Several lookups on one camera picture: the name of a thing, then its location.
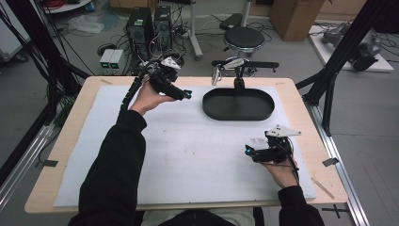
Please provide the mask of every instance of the human hand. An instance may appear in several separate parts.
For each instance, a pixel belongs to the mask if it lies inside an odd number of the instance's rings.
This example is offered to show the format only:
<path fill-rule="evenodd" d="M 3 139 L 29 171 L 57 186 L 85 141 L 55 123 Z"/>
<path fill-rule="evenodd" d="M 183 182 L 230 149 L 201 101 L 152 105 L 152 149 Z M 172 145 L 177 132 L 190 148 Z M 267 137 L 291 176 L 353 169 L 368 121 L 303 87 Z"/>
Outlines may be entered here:
<path fill-rule="evenodd" d="M 271 162 L 263 162 L 261 164 L 272 174 L 273 179 L 279 187 L 298 186 L 288 158 L 278 164 Z"/>
<path fill-rule="evenodd" d="M 153 110 L 163 102 L 173 101 L 176 100 L 166 95 L 160 95 L 152 88 L 149 82 L 146 82 L 141 87 L 135 102 L 129 109 L 134 110 L 143 116 L 147 111 Z"/>

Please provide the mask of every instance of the black oval tray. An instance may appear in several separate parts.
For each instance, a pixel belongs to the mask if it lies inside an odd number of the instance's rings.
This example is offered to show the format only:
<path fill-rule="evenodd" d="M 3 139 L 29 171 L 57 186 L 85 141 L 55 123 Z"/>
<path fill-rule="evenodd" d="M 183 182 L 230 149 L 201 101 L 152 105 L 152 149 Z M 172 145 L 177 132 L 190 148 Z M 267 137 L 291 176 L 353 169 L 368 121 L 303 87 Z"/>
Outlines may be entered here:
<path fill-rule="evenodd" d="M 273 98 L 259 89 L 212 89 L 202 98 L 202 109 L 218 121 L 263 121 L 275 109 Z"/>

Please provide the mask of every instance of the white device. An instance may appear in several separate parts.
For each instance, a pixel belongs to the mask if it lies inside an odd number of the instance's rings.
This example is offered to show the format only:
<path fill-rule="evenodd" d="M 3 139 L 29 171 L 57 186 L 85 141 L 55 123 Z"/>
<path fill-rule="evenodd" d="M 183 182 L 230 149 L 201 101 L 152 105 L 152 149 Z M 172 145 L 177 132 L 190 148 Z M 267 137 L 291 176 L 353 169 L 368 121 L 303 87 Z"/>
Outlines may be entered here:
<path fill-rule="evenodd" d="M 161 62 L 162 65 L 170 67 L 172 69 L 180 70 L 180 66 L 172 59 L 172 57 L 168 57 Z"/>
<path fill-rule="evenodd" d="M 112 57 L 109 59 L 109 68 L 111 75 L 122 75 L 123 69 L 127 67 L 126 56 L 123 50 L 114 50 Z"/>
<path fill-rule="evenodd" d="M 104 75 L 111 74 L 109 60 L 111 59 L 112 55 L 114 54 L 114 50 L 106 49 L 103 53 L 103 56 L 100 59 L 100 65 L 103 68 Z"/>
<path fill-rule="evenodd" d="M 266 134 L 271 137 L 290 137 L 290 136 L 299 136 L 302 133 L 300 131 L 296 131 L 294 129 L 284 127 L 278 124 L 273 129 L 267 131 Z"/>
<path fill-rule="evenodd" d="M 244 60 L 242 58 L 237 58 L 230 63 L 223 65 L 225 70 L 234 69 L 244 64 Z"/>

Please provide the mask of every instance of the black stool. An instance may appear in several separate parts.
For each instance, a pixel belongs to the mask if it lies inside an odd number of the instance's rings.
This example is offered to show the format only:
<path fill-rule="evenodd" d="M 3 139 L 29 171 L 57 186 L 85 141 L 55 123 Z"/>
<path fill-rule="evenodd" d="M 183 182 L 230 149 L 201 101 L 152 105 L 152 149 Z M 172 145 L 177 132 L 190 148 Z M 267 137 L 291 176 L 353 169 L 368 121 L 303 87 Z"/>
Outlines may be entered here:
<path fill-rule="evenodd" d="M 260 50 L 264 44 L 264 36 L 260 31 L 249 27 L 235 26 L 226 31 L 224 42 L 229 49 L 241 53 L 253 54 Z"/>

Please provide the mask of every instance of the white shelf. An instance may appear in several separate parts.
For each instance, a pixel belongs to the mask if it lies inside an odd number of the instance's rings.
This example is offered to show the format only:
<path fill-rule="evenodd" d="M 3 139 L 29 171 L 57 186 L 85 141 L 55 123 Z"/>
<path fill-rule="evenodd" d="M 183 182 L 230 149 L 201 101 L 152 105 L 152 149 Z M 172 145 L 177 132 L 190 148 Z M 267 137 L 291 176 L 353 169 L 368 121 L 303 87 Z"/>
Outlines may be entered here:
<path fill-rule="evenodd" d="M 64 4 L 61 8 L 46 10 L 47 13 L 59 13 L 64 11 L 73 10 L 85 6 L 91 0 L 81 0 L 79 4 Z"/>

